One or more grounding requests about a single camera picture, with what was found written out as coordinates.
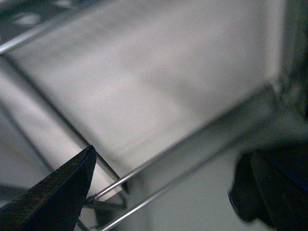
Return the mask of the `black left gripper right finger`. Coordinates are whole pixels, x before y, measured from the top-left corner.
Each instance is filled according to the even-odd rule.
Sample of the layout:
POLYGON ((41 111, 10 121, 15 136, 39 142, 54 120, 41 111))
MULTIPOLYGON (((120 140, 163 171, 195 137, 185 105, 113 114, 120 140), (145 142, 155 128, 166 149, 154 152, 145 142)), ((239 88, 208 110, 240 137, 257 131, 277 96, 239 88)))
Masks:
POLYGON ((269 217, 278 231, 308 229, 308 194, 260 154, 251 157, 252 171, 269 217))

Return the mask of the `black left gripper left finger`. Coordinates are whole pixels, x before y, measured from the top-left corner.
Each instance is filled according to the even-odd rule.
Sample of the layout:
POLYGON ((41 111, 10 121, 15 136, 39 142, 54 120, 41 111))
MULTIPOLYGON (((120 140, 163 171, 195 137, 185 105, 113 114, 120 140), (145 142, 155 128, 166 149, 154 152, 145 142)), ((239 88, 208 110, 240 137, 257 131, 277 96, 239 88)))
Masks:
POLYGON ((96 165, 90 145, 0 209, 2 231, 72 231, 96 165))

